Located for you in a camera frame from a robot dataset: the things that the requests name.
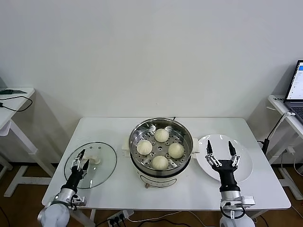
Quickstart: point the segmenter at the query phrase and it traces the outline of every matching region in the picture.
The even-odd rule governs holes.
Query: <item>power strip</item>
[[[114,215],[108,217],[108,218],[107,218],[107,219],[108,219],[107,223],[108,223],[108,226],[109,226],[109,227],[112,227],[112,225],[109,223],[110,219],[115,219],[115,217],[118,217],[118,218],[119,218],[119,223],[122,222],[122,220],[121,220],[120,217],[119,217],[120,214],[123,214],[124,219],[127,219],[127,218],[129,218],[131,215],[134,214],[134,211],[133,211],[133,210],[121,210],[121,211],[117,212],[116,214],[114,214]]]

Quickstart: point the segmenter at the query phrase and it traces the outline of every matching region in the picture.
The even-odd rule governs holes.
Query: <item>steamer basket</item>
[[[156,141],[154,134],[157,129],[169,132],[169,139],[165,142]],[[152,144],[152,151],[148,155],[141,155],[137,151],[137,144],[141,140],[148,140]],[[175,159],[168,154],[170,144],[179,143],[184,147],[184,155]],[[137,125],[129,138],[129,150],[134,165],[148,176],[167,178],[181,173],[189,164],[193,149],[193,139],[189,131],[179,122],[167,118],[148,119]],[[151,166],[154,157],[162,155],[169,161],[167,170],[156,170]]]

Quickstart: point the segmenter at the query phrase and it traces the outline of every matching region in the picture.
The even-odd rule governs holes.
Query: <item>laptop screen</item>
[[[302,99],[303,100],[303,62],[298,62],[294,72],[293,80],[290,84],[290,89],[286,97],[288,100]]]

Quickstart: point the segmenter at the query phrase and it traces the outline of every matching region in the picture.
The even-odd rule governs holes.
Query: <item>white table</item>
[[[111,145],[117,153],[117,166],[103,184],[78,190],[86,196],[88,209],[109,210],[219,210],[220,183],[209,177],[192,159],[178,177],[178,182],[167,188],[148,188],[135,173],[129,157],[122,155],[121,147],[132,129],[145,118],[82,118],[56,169],[43,197],[42,204],[65,184],[64,164],[70,154],[81,145],[101,141]],[[269,165],[244,119],[240,118],[177,118],[195,138],[220,133],[238,140],[249,151],[254,162],[250,178],[239,184],[242,195],[252,195],[256,205],[249,210],[287,209],[291,206],[281,184]]]
[[[12,95],[0,95],[0,98],[9,98],[16,96],[24,96],[30,98],[35,90],[32,87],[10,87],[7,89],[22,90],[25,94],[12,94]],[[14,110],[19,110],[22,105],[27,101],[25,98],[16,98],[9,100],[0,100],[4,106],[7,106]],[[5,108],[0,108],[0,129],[1,131],[11,130],[18,138],[20,144],[24,147],[27,153],[34,159],[50,176],[53,176],[55,168],[48,162],[44,160],[43,155],[39,153],[39,150],[34,146],[34,144],[29,140],[29,138],[22,132],[22,130],[13,122],[11,119],[15,114],[15,111],[8,110]],[[0,157],[0,164],[4,166],[2,172],[0,173],[0,178],[3,176],[4,172],[8,169],[11,170],[12,166],[2,157]],[[8,189],[4,193],[5,197],[10,197],[14,193],[18,184],[44,184],[48,185],[50,182],[49,177],[23,177],[23,174],[27,170],[27,166],[22,166],[17,172],[15,178],[9,185]]]
[[[284,114],[289,111],[289,109],[284,105],[284,96],[271,95],[268,97],[268,100],[280,114]],[[272,164],[285,150],[293,150],[294,148],[291,147],[291,145],[298,137],[303,139],[302,123],[295,116],[287,117],[286,121],[289,124],[288,130],[285,130],[284,135],[279,142],[266,154],[270,164]],[[297,200],[303,200],[303,195],[295,185],[287,170],[284,168],[279,168],[279,171],[284,177],[284,179],[280,180],[282,186],[289,187]],[[302,173],[303,167],[299,168],[298,172]]]

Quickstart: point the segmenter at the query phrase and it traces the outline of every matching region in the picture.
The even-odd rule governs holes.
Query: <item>electric steamer pot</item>
[[[155,137],[157,129],[165,129],[169,133],[166,142],[158,142]],[[152,144],[152,151],[148,155],[141,155],[137,151],[137,144],[141,140],[148,140]],[[175,159],[168,154],[170,144],[179,143],[184,147],[184,155]],[[189,131],[179,122],[167,118],[148,119],[138,124],[129,138],[130,156],[140,178],[154,187],[166,187],[174,184],[176,175],[181,173],[189,164],[193,149],[193,139]],[[156,170],[151,166],[154,157],[162,155],[169,161],[167,170]]]

